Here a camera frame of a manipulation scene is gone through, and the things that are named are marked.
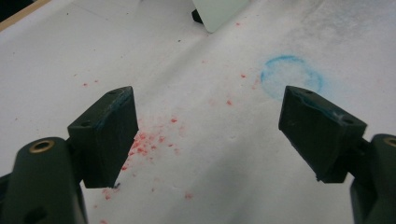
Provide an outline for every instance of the red speck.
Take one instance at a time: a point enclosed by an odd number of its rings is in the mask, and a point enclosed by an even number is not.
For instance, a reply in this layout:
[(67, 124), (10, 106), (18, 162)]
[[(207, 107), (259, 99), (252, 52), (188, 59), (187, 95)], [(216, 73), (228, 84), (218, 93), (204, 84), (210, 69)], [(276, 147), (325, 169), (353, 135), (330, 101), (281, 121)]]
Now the red speck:
[(146, 139), (146, 134), (145, 134), (145, 133), (140, 133), (140, 134), (139, 134), (139, 138), (140, 138), (141, 140)]
[(137, 149), (137, 153), (142, 154), (142, 156), (147, 156), (148, 155), (148, 152), (142, 147), (139, 147)]
[(259, 79), (256, 78), (256, 80), (254, 81), (254, 84), (253, 84), (253, 86), (251, 87), (251, 89), (256, 90), (257, 85), (259, 85), (259, 83), (260, 83)]
[(186, 200), (191, 200), (192, 197), (194, 197), (194, 195), (192, 195), (192, 193), (189, 193), (189, 192), (186, 192), (186, 194), (184, 195), (184, 198), (185, 198)]
[(160, 143), (162, 143), (163, 141), (165, 141), (165, 137), (164, 136), (160, 136), (160, 139), (158, 140)]

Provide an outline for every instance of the blue circle stain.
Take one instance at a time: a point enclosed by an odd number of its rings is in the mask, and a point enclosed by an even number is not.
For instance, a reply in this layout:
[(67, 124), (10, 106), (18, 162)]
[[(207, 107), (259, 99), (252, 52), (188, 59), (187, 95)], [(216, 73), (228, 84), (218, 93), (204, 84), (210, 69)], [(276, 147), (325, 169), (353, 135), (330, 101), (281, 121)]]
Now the blue circle stain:
[(303, 59), (292, 55), (283, 55), (271, 59), (262, 70), (262, 88), (271, 97), (281, 101), (286, 86), (296, 86), (320, 92), (321, 75), (312, 69)]

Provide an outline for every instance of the white object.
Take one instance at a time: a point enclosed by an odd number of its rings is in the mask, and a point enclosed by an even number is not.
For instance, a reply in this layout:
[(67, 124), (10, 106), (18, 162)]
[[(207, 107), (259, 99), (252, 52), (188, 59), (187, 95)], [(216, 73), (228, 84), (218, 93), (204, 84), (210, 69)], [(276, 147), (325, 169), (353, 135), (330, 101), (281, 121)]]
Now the white object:
[(220, 26), (248, 4), (248, 0), (192, 0), (206, 30), (217, 31)]

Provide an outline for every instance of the wooden edge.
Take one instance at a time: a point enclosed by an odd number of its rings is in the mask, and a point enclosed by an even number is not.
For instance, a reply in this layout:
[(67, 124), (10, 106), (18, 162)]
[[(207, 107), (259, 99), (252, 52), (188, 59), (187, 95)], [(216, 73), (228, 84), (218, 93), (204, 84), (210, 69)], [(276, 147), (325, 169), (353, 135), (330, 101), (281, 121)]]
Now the wooden edge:
[(34, 12), (38, 8), (47, 4), (50, 0), (37, 0), (33, 2), (31, 5), (25, 7), (21, 11), (15, 13), (14, 15), (8, 17), (6, 20), (0, 22), (0, 32), (7, 29), (8, 26), (15, 24), (17, 21), (20, 21), (25, 16), (29, 15), (30, 13)]

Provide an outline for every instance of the white table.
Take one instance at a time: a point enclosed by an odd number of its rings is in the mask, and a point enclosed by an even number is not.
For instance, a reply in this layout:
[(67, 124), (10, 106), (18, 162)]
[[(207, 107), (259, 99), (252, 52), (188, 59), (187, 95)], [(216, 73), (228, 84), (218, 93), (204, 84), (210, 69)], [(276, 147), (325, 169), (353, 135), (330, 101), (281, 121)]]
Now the white table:
[(367, 140), (396, 134), (395, 1), (256, 0), (211, 35), (193, 10), (52, 0), (1, 32), (0, 175), (131, 85), (150, 151), (119, 190), (84, 189), (90, 223), (353, 223), (352, 177), (316, 182), (277, 129), (279, 93), (314, 89), (367, 122)]

